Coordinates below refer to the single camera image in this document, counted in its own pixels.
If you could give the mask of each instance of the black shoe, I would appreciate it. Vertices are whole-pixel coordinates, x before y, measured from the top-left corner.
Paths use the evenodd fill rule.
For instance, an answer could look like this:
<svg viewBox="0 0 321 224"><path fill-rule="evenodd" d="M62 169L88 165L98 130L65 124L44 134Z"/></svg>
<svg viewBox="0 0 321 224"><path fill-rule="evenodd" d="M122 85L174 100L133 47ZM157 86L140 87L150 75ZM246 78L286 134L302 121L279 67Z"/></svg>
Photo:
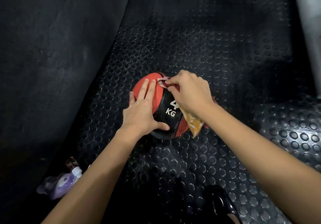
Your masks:
<svg viewBox="0 0 321 224"><path fill-rule="evenodd" d="M218 185L209 186L205 189L206 203L203 212L206 215L206 223L231 223L235 224L228 214L235 215L242 224L239 213L227 192Z"/></svg>

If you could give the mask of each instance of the red and black medicine ball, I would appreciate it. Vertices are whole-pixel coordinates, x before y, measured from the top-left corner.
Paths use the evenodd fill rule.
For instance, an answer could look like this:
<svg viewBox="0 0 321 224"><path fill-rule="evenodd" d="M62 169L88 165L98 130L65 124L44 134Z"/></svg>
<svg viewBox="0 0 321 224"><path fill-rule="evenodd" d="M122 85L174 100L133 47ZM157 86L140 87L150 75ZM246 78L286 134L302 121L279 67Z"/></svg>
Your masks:
<svg viewBox="0 0 321 224"><path fill-rule="evenodd" d="M134 86L133 92L135 99L137 99L139 91L144 83L145 79L149 79L149 83L153 79L156 80L155 94L153 98L153 117L156 121L164 122L169 125L169 131L163 131L160 129L154 130L150 134L158 139L170 139L182 135L188 129L186 120L183 117L181 110L179 109L173 95L167 89L164 89L158 84L158 79L165 77L162 72L154 72L143 77Z"/></svg>

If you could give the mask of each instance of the forearm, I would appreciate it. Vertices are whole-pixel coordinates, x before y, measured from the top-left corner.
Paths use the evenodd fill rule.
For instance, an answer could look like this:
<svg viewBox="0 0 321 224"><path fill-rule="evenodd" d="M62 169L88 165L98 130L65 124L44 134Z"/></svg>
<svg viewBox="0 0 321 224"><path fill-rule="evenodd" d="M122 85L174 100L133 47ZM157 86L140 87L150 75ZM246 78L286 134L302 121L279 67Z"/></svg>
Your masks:
<svg viewBox="0 0 321 224"><path fill-rule="evenodd" d="M297 223L312 223L321 218L318 204L321 174L235 119L219 105L205 106L199 117L229 146L290 218Z"/></svg>
<svg viewBox="0 0 321 224"><path fill-rule="evenodd" d="M117 179L139 137L130 129L119 129L43 224L100 223Z"/></svg>

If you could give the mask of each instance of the person's left arm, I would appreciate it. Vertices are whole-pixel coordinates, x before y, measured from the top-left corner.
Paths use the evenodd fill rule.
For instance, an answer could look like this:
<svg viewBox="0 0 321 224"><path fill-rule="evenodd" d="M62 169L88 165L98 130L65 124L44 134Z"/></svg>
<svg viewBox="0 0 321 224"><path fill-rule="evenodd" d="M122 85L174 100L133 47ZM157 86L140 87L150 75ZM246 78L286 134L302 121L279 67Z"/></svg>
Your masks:
<svg viewBox="0 0 321 224"><path fill-rule="evenodd" d="M156 81L142 85L137 101L129 95L129 107L123 111L121 128L42 224L100 223L118 177L136 142L155 129L169 130L152 116Z"/></svg>

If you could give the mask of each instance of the black rubber floor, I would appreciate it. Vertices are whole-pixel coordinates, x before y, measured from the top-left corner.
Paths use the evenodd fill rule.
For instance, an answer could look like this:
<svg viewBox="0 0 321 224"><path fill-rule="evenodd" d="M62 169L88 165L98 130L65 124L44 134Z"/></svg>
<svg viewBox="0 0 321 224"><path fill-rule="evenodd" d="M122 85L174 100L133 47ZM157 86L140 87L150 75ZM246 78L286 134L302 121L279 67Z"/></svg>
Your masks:
<svg viewBox="0 0 321 224"><path fill-rule="evenodd" d="M208 80L212 95L232 115L321 170L321 104L294 0L130 0L81 115L85 125L75 138L82 166L120 127L140 78L181 69ZM142 138L105 217L110 220L121 206L118 219L197 223L204 188L211 184L227 190L244 223L289 223L208 129L195 139L189 132L174 140Z"/></svg>

